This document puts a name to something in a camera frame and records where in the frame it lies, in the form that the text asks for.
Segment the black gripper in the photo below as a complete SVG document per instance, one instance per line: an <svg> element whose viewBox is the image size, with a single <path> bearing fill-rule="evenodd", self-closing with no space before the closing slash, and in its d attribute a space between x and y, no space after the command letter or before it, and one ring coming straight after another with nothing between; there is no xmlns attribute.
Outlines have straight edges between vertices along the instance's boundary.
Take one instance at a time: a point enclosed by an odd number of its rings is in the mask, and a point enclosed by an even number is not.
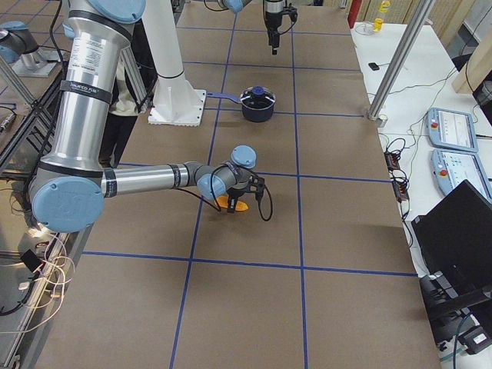
<svg viewBox="0 0 492 369"><path fill-rule="evenodd" d="M279 28L281 27L284 1L282 0L265 0L263 1L264 24L270 33L270 46L272 55L278 53L280 44Z"/></svg>
<svg viewBox="0 0 492 369"><path fill-rule="evenodd" d="M236 200L238 200L242 195L251 193L251 185L253 183L253 178L250 177L246 181L241 181L235 186L227 190L228 194L228 207L227 213L233 214L236 211Z"/></svg>

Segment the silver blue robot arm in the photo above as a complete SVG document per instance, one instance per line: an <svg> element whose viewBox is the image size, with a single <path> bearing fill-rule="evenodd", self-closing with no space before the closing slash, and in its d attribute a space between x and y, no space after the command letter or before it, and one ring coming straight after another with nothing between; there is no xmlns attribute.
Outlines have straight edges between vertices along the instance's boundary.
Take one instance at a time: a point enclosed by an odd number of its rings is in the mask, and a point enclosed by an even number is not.
<svg viewBox="0 0 492 369"><path fill-rule="evenodd" d="M203 1L205 8L208 10L213 12L230 11L234 14L241 12L250 1L216 1L216 3L218 5L217 8L210 8L208 2ZM297 9L286 1L267 0L262 1L261 4L264 26L268 34L268 45L271 47L272 55L276 55L283 35L283 32L280 32L283 17L289 16L291 25L294 25L297 21Z"/></svg>
<svg viewBox="0 0 492 369"><path fill-rule="evenodd" d="M121 52L142 21L159 77L155 123L196 126L205 93L192 88L181 60L168 1L73 1L68 24L75 37L51 151L39 162L29 194L35 219L52 231L72 233L92 225L107 198L118 194L195 186L213 200L245 187L255 151L240 145L216 167L196 161L134 169L102 168L98 162Z"/></svg>

